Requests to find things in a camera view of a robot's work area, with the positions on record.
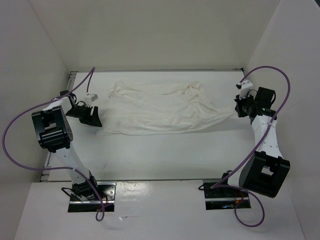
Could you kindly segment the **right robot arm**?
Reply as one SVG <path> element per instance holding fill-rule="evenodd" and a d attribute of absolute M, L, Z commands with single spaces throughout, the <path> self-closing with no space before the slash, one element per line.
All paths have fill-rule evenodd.
<path fill-rule="evenodd" d="M 257 149 L 253 151 L 240 172 L 238 185 L 243 189 L 274 198 L 290 170 L 290 162 L 283 158 L 277 140 L 276 111 L 272 104 L 276 92 L 259 87 L 255 96 L 249 89 L 235 97 L 235 110 L 240 118 L 249 117 Z"/>

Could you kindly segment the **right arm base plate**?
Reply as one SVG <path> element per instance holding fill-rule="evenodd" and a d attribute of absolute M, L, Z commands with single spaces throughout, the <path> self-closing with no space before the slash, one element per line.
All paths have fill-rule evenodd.
<path fill-rule="evenodd" d="M 217 181 L 204 180 L 198 190 L 203 191 L 206 210 L 250 209 L 249 194 L 234 188 L 219 187 L 211 189 Z"/>

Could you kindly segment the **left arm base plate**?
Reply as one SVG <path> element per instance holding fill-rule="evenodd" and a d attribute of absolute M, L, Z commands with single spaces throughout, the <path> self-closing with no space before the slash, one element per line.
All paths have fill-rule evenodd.
<path fill-rule="evenodd" d="M 98 181 L 97 191 L 103 201 L 105 212 L 114 212 L 116 198 L 116 182 Z M 101 208 L 99 199 L 94 195 L 93 199 L 85 196 L 76 196 L 69 189 L 68 213 L 96 213 Z"/>

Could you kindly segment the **white tank top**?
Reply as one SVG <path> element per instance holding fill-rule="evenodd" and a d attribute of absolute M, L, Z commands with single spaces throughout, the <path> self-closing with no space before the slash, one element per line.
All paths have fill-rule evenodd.
<path fill-rule="evenodd" d="M 201 131 L 229 119 L 231 107 L 218 108 L 203 84 L 131 83 L 118 80 L 99 105 L 98 136 L 169 135 Z"/>

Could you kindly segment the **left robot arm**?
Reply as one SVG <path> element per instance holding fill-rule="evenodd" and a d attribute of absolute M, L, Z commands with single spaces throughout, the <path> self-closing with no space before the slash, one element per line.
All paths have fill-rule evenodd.
<path fill-rule="evenodd" d="M 72 182 L 72 192 L 77 197 L 97 200 L 100 188 L 95 177 L 81 162 L 72 144 L 74 139 L 67 117 L 76 118 L 81 124 L 101 128 L 98 107 L 85 102 L 76 103 L 77 97 L 68 90 L 60 92 L 60 99 L 54 98 L 46 108 L 32 113 L 35 134 L 39 145 L 55 155 Z"/>

